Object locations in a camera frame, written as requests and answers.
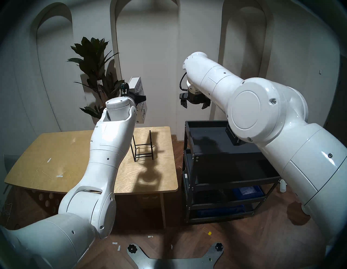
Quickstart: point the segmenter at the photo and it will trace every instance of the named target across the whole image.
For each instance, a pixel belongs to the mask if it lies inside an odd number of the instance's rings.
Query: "metal base plate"
[[[201,258],[194,259],[150,259],[136,244],[130,244],[127,253],[139,269],[212,269],[224,252],[221,243],[213,244]]]

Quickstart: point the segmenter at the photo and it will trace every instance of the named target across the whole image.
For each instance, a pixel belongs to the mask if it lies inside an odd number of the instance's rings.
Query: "metal rack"
[[[256,145],[233,146],[225,132],[227,124],[227,121],[186,121],[182,189],[187,223],[253,215],[280,181],[280,176]],[[273,184],[267,193],[260,186],[264,184]],[[237,200],[231,191],[255,185],[259,185],[263,196]],[[206,195],[203,201],[199,201],[200,192],[215,193],[218,199]],[[244,205],[244,212],[211,217],[196,217],[195,214],[198,210],[237,205]]]
[[[150,130],[150,142],[148,144],[136,144],[134,135],[133,135],[133,142],[134,142],[135,153],[134,153],[134,150],[133,150],[132,143],[130,143],[130,147],[131,147],[131,152],[133,154],[134,162],[136,162],[136,159],[145,158],[145,157],[152,157],[152,160],[153,160],[153,145],[152,145],[151,130]],[[146,146],[146,145],[151,145],[151,153],[141,153],[141,154],[137,154],[136,153],[136,151],[139,149],[136,146]]]

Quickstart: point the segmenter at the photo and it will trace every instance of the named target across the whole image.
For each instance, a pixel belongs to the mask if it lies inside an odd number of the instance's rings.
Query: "wooden table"
[[[165,223],[163,193],[178,189],[170,127],[135,128],[136,144],[149,143],[152,133],[152,158],[134,162],[129,149],[119,166],[115,195],[159,193]],[[83,177],[89,160],[93,131],[41,134],[21,155],[5,178],[5,182],[31,190],[67,193]],[[149,146],[138,153],[150,152]]]

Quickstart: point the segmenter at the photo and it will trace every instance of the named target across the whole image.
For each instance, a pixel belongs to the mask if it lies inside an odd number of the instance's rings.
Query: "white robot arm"
[[[86,172],[64,196],[58,214],[19,230],[0,226],[26,266],[73,268],[95,239],[110,234],[116,216],[116,175],[129,150],[135,119],[132,98],[107,101],[91,137]]]
[[[190,94],[204,94],[228,118],[232,131],[255,143],[297,194],[327,238],[347,216],[347,148],[318,124],[295,89],[263,78],[243,80],[203,52],[183,63]]]

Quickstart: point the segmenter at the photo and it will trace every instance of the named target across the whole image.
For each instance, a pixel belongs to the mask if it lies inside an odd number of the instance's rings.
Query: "wooden floor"
[[[139,245],[150,258],[198,258],[213,243],[221,242],[224,253],[216,262],[216,269],[301,268],[322,260],[325,240],[315,222],[302,212],[288,186],[286,193],[279,192],[278,186],[253,217],[183,224],[183,142],[172,136],[172,143],[179,188],[175,193],[164,194],[167,228],[162,227],[160,208],[145,210],[134,195],[116,196],[117,215],[111,235],[95,242],[77,268],[137,268],[126,252],[130,243]],[[8,203],[12,203],[8,229],[18,229],[48,216],[21,188],[12,188]]]

